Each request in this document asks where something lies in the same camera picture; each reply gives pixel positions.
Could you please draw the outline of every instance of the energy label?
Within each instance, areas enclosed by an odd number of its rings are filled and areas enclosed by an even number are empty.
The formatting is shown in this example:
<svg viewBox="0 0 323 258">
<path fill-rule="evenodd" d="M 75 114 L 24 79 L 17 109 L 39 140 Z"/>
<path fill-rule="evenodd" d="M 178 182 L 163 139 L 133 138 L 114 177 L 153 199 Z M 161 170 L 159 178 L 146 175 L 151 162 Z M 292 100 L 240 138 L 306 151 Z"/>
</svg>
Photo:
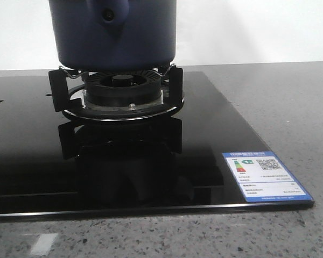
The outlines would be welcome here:
<svg viewBox="0 0 323 258">
<path fill-rule="evenodd" d="M 223 156 L 247 202 L 312 199 L 273 152 L 230 152 Z"/>
</svg>

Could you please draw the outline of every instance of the gray granite countertop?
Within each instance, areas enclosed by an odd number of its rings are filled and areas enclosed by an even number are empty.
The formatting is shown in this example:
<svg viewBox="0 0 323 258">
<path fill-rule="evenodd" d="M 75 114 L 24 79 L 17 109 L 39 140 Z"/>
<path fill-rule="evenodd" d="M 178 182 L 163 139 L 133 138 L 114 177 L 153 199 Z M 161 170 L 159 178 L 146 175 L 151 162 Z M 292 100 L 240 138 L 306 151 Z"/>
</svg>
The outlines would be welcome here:
<svg viewBox="0 0 323 258">
<path fill-rule="evenodd" d="M 315 207 L 0 223 L 0 258 L 323 257 L 323 62 L 184 69 L 208 76 L 312 194 Z"/>
</svg>

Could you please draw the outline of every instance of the pot handle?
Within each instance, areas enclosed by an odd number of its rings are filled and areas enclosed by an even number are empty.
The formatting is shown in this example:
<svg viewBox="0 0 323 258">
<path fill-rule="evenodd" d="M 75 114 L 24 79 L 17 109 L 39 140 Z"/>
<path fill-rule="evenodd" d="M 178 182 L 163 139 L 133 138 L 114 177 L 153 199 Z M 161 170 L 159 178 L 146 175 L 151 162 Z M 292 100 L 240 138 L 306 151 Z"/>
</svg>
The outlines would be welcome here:
<svg viewBox="0 0 323 258">
<path fill-rule="evenodd" d="M 129 0 L 86 0 L 92 18 L 105 26 L 122 25 L 129 14 Z"/>
</svg>

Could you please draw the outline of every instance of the blue kettle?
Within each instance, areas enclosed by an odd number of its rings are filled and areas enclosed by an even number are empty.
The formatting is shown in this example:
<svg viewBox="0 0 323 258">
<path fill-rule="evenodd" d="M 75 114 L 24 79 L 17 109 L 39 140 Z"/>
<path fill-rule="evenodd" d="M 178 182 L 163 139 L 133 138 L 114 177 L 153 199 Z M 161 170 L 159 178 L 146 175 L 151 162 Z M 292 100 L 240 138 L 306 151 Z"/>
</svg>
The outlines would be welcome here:
<svg viewBox="0 0 323 258">
<path fill-rule="evenodd" d="M 83 71 L 167 66 L 177 0 L 49 0 L 60 62 Z"/>
</svg>

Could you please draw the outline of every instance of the white wall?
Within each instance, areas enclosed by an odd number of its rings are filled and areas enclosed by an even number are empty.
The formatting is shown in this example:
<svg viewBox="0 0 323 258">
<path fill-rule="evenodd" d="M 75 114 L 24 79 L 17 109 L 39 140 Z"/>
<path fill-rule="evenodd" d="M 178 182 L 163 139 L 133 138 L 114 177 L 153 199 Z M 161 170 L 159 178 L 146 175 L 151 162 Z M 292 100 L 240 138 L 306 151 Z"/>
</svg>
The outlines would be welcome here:
<svg viewBox="0 0 323 258">
<path fill-rule="evenodd" d="M 178 0 L 178 65 L 323 61 L 323 0 Z M 0 0 L 0 70 L 59 65 L 47 0 Z"/>
</svg>

